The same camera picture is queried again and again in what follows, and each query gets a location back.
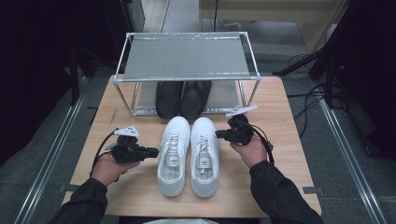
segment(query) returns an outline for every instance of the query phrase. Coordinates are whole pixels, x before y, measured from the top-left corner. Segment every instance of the metal shoe rack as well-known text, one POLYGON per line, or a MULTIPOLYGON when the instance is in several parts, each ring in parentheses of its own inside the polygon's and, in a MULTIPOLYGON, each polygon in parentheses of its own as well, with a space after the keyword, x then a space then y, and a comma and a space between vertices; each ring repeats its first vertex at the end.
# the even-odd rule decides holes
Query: metal shoe rack
POLYGON ((128 33, 112 81, 130 116, 137 116, 156 115, 158 81, 212 80, 203 113, 228 113, 250 106, 261 79, 247 32, 128 33), (255 81, 248 100, 243 80, 255 81), (120 87, 127 82, 134 83, 131 105, 120 87))

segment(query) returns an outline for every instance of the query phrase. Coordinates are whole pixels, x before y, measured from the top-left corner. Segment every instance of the black shoe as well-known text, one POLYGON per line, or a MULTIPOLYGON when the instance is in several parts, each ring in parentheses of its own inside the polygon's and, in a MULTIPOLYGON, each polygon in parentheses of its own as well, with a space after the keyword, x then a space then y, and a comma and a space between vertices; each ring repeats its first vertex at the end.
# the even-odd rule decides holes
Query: black shoe
POLYGON ((171 119, 178 114, 184 82, 158 82, 155 97, 157 114, 163 119, 171 119))
POLYGON ((185 119, 197 119, 203 112, 209 97, 212 81, 188 81, 184 85, 180 115, 185 119))

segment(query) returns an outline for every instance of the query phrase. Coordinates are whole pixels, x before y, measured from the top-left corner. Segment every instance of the black sleeve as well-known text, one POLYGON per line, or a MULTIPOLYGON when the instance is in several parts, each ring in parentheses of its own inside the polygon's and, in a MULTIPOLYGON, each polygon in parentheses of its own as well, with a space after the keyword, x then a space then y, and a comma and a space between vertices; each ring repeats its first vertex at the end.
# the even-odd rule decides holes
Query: black sleeve
POLYGON ((273 223, 323 223, 294 183, 268 161, 250 168, 251 193, 273 223))
POLYGON ((88 179, 49 223, 100 223, 107 207, 106 193, 105 185, 88 179))

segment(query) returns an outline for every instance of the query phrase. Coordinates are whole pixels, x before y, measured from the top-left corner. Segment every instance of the person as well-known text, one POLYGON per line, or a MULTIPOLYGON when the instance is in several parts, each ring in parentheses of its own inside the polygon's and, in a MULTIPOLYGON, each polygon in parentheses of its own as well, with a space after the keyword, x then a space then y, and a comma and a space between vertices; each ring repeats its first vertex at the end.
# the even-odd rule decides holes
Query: person
MULTIPOLYGON (((273 224, 323 223, 293 182, 267 161, 259 136, 254 134, 246 146, 235 143, 230 146, 249 168, 253 198, 273 224)), ((103 154, 93 167, 91 178, 72 194, 49 223, 100 223, 107 206, 106 187, 137 165, 139 162, 116 163, 110 153, 103 154)))

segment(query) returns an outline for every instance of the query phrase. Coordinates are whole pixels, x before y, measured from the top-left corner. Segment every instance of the hand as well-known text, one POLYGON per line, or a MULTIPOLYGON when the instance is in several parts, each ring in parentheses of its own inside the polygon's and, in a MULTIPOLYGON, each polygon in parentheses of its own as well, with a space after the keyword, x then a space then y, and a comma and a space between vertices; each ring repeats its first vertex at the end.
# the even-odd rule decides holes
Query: hand
POLYGON ((138 166, 140 162, 117 163, 111 153, 103 154, 93 167, 91 178, 97 179, 106 187, 117 180, 120 175, 138 166))
POLYGON ((253 134, 251 141, 246 146, 240 146, 236 143, 231 143, 230 146, 241 155, 242 161, 248 168, 267 160, 267 150, 256 134, 253 134))

